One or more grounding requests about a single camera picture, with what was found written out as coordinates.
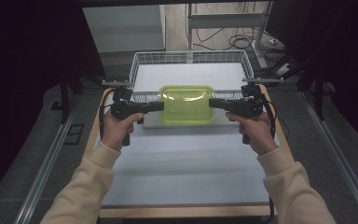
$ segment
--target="green plastic box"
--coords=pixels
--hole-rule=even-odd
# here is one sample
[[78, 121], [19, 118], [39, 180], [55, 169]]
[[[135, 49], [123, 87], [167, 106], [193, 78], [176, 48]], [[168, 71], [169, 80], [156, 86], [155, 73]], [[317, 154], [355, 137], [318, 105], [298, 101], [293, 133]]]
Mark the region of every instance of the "green plastic box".
[[213, 121], [214, 110], [209, 99], [214, 98], [210, 86], [164, 86], [159, 100], [164, 102], [161, 121], [166, 125], [207, 125]]

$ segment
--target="metal rail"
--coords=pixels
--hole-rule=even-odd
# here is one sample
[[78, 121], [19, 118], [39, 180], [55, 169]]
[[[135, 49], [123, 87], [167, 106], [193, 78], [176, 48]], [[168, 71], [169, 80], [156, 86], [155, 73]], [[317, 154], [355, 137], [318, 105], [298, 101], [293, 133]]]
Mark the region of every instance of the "metal rail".
[[358, 178], [356, 174], [352, 170], [344, 154], [339, 149], [336, 140], [334, 139], [333, 135], [330, 133], [324, 121], [320, 121], [319, 117], [316, 115], [312, 106], [313, 103], [312, 100], [310, 99], [310, 96], [304, 92], [301, 92], [300, 95], [303, 98], [304, 104], [306, 105], [308, 111], [310, 112], [310, 116], [314, 121], [314, 123], [316, 124], [316, 127], [318, 128], [319, 132], [321, 133], [322, 138], [324, 139], [324, 142], [326, 143], [334, 161], [336, 162], [338, 170], [341, 172], [355, 200], [358, 202]]
[[78, 106], [79, 99], [79, 95], [74, 95], [74, 99], [71, 102], [71, 112], [68, 116], [68, 119], [64, 124], [61, 125], [60, 129], [58, 130], [57, 135], [50, 149], [48, 150], [48, 154], [43, 160], [36, 178], [34, 179], [34, 183], [32, 184], [27, 196], [25, 197], [20, 212], [17, 214], [16, 220], [14, 221], [15, 224], [27, 224], [30, 222], [34, 213], [34, 209], [36, 208], [43, 189], [45, 188], [48, 181], [48, 176], [50, 175], [54, 162], [56, 161], [60, 152], [63, 140], [66, 136], [66, 133], [68, 132], [69, 127], [72, 124], [72, 120], [74, 119], [74, 114]]

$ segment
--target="beige sleeve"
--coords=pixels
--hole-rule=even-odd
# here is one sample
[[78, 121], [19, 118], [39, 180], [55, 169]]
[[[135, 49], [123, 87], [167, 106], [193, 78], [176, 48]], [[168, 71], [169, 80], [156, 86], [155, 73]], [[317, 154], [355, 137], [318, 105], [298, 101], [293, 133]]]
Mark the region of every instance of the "beige sleeve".
[[92, 154], [82, 159], [71, 182], [57, 195], [41, 223], [96, 223], [119, 155], [99, 142]]
[[284, 224], [336, 223], [321, 195], [310, 187], [299, 162], [289, 161], [279, 147], [257, 158], [266, 173], [264, 185]]

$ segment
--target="floor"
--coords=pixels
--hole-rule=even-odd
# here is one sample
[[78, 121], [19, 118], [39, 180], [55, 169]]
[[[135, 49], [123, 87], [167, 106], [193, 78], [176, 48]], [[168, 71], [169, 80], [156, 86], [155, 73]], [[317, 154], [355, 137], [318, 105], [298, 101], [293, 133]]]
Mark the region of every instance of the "floor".
[[[244, 3], [232, 4], [199, 4], [198, 13], [235, 12], [237, 10], [253, 11], [253, 4], [246, 7]], [[263, 5], [256, 4], [255, 11], [261, 11]], [[184, 5], [166, 6], [167, 16], [167, 51], [186, 50], [186, 25]], [[218, 30], [200, 30], [200, 39], [208, 38]], [[252, 29], [226, 29], [210, 40], [199, 41], [197, 32], [194, 32], [194, 43], [202, 44], [210, 49], [224, 49], [229, 47], [228, 40], [233, 34], [246, 33], [252, 36]], [[281, 49], [281, 44], [272, 45], [270, 36], [265, 35], [263, 43], [271, 49]], [[259, 70], [255, 55], [247, 48], [249, 60], [255, 71]], [[268, 64], [272, 66], [282, 57], [282, 53], [270, 53]], [[102, 60], [105, 65], [107, 78], [125, 79], [131, 69], [131, 52], [119, 55], [104, 54]], [[264, 72], [255, 72], [256, 76]], [[298, 76], [290, 77], [274, 87], [268, 87], [271, 101], [278, 108], [283, 131], [289, 146], [297, 161], [307, 169], [310, 184], [322, 195], [337, 223], [358, 223], [358, 202], [347, 179], [338, 168], [335, 156], [330, 151], [324, 135], [318, 129], [318, 124], [312, 119], [311, 112], [302, 93], [296, 89]], [[82, 79], [85, 91], [82, 95], [70, 94], [70, 101], [76, 107], [71, 125], [75, 128], [83, 127], [77, 141], [76, 137], [67, 135], [62, 140], [57, 159], [52, 167], [46, 186], [40, 191], [40, 199], [35, 202], [34, 210], [29, 219], [23, 223], [39, 223], [40, 219], [50, 207], [54, 197], [67, 184], [75, 168], [80, 163], [83, 150], [88, 141], [90, 128], [97, 113], [103, 88], [99, 85]], [[0, 183], [0, 223], [13, 223], [23, 206], [31, 186], [36, 178], [37, 171], [51, 149], [57, 133], [62, 127], [60, 124], [61, 111], [51, 110], [54, 102], [59, 102], [60, 89], [58, 87], [47, 91], [44, 97], [44, 107], [39, 119], [34, 125], [31, 134], [24, 143], [18, 158], [13, 162], [10, 170]], [[325, 122], [329, 132], [334, 136], [336, 143], [348, 164], [358, 178], [358, 133], [337, 112], [331, 103], [330, 97], [324, 97]], [[258, 223], [259, 220], [249, 218], [219, 218], [219, 219], [102, 219], [102, 223]]]

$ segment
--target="sweater cuff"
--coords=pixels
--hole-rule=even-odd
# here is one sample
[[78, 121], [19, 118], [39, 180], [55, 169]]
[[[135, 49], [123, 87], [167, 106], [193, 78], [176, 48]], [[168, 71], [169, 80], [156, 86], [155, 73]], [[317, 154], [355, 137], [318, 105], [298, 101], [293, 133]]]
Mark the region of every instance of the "sweater cuff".
[[263, 167], [266, 177], [281, 173], [295, 165], [294, 162], [289, 161], [286, 155], [284, 155], [282, 147], [257, 157], [257, 160]]
[[89, 159], [103, 168], [112, 169], [120, 155], [121, 152], [115, 151], [99, 141], [97, 147], [94, 148], [94, 151], [89, 156]]

